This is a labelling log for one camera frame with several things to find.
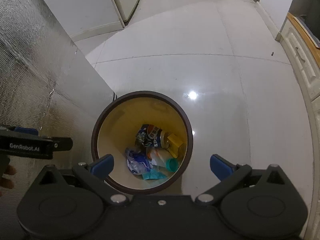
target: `cabinet drawer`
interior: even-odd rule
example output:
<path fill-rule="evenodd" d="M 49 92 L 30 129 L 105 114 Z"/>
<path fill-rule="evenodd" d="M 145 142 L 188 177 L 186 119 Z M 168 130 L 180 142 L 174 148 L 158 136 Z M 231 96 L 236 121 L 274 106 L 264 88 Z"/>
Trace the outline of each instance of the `cabinet drawer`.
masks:
<path fill-rule="evenodd" d="M 304 40 L 287 19 L 281 32 L 303 76 L 310 99 L 320 95 L 320 69 Z"/>

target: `drawer handle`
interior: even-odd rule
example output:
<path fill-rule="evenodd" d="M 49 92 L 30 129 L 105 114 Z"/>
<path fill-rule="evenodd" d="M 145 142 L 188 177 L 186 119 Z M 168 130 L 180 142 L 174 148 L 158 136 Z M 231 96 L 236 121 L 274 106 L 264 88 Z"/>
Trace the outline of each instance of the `drawer handle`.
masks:
<path fill-rule="evenodd" d="M 298 58 L 299 58 L 303 63 L 305 63 L 306 60 L 303 59 L 303 58 L 301 57 L 300 53 L 299 53 L 299 47 L 295 47 L 295 49 L 296 49 L 296 53 L 297 53 Z"/>

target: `screw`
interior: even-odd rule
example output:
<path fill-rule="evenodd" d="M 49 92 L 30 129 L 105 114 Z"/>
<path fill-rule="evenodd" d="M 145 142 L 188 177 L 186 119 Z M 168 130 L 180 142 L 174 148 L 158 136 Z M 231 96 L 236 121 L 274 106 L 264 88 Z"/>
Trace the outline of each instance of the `screw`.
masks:
<path fill-rule="evenodd" d="M 159 204 L 160 206 L 164 206 L 166 203 L 167 203 L 167 202 L 166 202 L 165 200 L 159 200 L 159 201 L 158 201 L 158 204 Z"/>
<path fill-rule="evenodd" d="M 110 197 L 113 203 L 122 203 L 127 200 L 127 197 L 122 194 L 115 194 Z"/>
<path fill-rule="evenodd" d="M 207 203 L 214 200 L 214 197 L 210 194 L 201 194 L 198 196 L 198 200 L 200 200 L 201 202 Z"/>

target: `crushed pepsi can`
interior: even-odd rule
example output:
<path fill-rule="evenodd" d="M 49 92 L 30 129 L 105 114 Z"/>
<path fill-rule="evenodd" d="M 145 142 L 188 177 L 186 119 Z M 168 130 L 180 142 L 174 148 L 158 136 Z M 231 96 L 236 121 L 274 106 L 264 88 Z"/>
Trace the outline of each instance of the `crushed pepsi can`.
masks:
<path fill-rule="evenodd" d="M 152 124 L 144 124 L 138 131 L 137 141 L 144 147 L 168 148 L 168 135 L 166 131 Z"/>

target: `hand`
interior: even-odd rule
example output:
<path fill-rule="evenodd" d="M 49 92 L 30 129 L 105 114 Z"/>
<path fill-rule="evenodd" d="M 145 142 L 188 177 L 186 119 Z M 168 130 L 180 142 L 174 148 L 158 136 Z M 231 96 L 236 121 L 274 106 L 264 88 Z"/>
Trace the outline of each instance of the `hand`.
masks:
<path fill-rule="evenodd" d="M 8 165 L 7 169 L 5 170 L 4 174 L 8 174 L 8 175 L 14 175 L 16 174 L 16 169 L 11 166 L 11 165 Z M 5 179 L 5 178 L 1 178 L 0 179 L 0 187 L 5 187 L 5 188 L 13 188 L 14 187 L 14 184 L 11 180 L 9 179 Z"/>

